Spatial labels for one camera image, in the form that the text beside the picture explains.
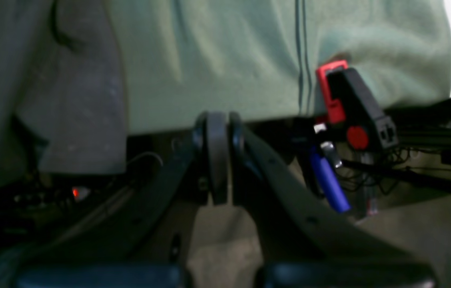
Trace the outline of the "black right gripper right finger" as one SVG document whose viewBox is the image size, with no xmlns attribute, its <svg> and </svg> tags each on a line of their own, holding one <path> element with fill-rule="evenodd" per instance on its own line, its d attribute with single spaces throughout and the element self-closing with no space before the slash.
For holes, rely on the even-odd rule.
<svg viewBox="0 0 451 288">
<path fill-rule="evenodd" d="M 431 266 L 351 224 L 299 182 L 238 113 L 229 115 L 233 202 L 253 218 L 255 288 L 436 288 Z"/>
</svg>

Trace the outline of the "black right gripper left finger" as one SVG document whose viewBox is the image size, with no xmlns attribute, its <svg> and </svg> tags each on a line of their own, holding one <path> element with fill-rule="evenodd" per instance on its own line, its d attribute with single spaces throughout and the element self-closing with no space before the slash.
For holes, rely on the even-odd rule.
<svg viewBox="0 0 451 288">
<path fill-rule="evenodd" d="M 24 261 L 12 288 L 191 288 L 186 268 L 194 221 L 208 201 L 210 114 L 149 186 L 95 226 Z"/>
</svg>

